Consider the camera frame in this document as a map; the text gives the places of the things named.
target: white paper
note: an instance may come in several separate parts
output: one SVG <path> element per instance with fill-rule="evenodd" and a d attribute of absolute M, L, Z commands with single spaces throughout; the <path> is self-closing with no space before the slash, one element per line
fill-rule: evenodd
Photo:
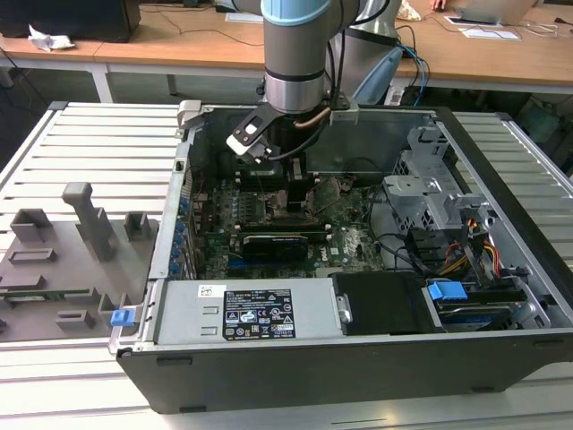
<path fill-rule="evenodd" d="M 49 52 L 52 49 L 75 47 L 67 36 L 50 36 L 49 34 L 35 30 L 31 25 L 29 25 L 28 28 L 30 29 L 28 40 L 32 42 L 35 47 L 43 49 L 44 51 Z"/>
<path fill-rule="evenodd" d="M 249 24 L 262 23 L 262 16 L 253 15 L 252 13 L 228 13 L 225 17 L 228 22 L 246 22 Z"/>
<path fill-rule="evenodd" d="M 495 39 L 495 40 L 517 40 L 520 41 L 518 35 L 512 33 L 511 31 L 501 31 L 501 30 L 482 30 L 482 29 L 459 29 L 463 32 L 467 38 L 477 38 L 477 39 Z"/>

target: gray 3d-printed holder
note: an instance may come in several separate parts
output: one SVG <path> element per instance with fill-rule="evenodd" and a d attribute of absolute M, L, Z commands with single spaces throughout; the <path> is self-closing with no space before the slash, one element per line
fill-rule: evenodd
<path fill-rule="evenodd" d="M 109 221 L 90 195 L 90 184 L 64 190 L 77 225 L 41 209 L 14 218 L 0 262 L 0 341 L 105 337 L 113 311 L 143 299 L 158 223 L 137 211 Z"/>

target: ribbed metal platform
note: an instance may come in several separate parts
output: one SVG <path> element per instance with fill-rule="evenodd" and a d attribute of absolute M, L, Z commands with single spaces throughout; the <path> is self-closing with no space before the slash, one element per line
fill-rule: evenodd
<path fill-rule="evenodd" d="M 12 241 L 10 222 L 20 208 L 75 219 L 59 197 L 70 181 L 90 181 L 94 203 L 109 218 L 139 210 L 158 219 L 177 144 L 175 114 L 175 106 L 79 103 L 48 111 L 0 175 L 0 251 Z M 559 175 L 511 123 L 488 115 L 458 117 L 520 201 L 531 203 L 527 209 L 554 245 L 570 246 L 573 206 Z M 573 428 L 573 364 L 545 367 L 499 394 L 160 416 L 108 354 L 107 339 L 0 347 L 3 430 Z M 268 393 L 245 387 L 244 395 Z"/>
<path fill-rule="evenodd" d="M 573 184 L 513 121 L 495 114 L 456 114 L 527 213 L 573 270 Z M 458 170 L 480 192 L 463 163 Z"/>
<path fill-rule="evenodd" d="M 110 219 L 127 211 L 160 219 L 178 144 L 176 113 L 168 105 L 90 103 L 48 110 L 0 176 L 0 253 L 13 241 L 19 209 L 76 219 L 61 199 L 72 181 L 91 182 L 94 206 Z"/>

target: green circuit board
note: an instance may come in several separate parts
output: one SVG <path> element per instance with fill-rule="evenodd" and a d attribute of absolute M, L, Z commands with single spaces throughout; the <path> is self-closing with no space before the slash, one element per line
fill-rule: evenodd
<path fill-rule="evenodd" d="M 326 176 L 309 193 L 306 215 L 329 223 L 328 240 L 311 241 L 307 258 L 289 264 L 247 264 L 241 256 L 235 224 L 265 224 L 269 213 L 280 210 L 278 193 L 241 192 L 234 184 L 220 185 L 210 193 L 213 216 L 210 227 L 199 234 L 203 243 L 202 279 L 326 278 L 336 271 L 384 269 L 365 221 L 368 187 L 353 188 L 341 177 Z"/>

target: barcode label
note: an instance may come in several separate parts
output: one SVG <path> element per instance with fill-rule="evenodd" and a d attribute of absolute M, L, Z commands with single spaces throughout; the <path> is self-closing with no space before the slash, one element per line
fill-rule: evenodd
<path fill-rule="evenodd" d="M 198 298 L 223 297 L 227 291 L 227 285 L 200 285 Z"/>

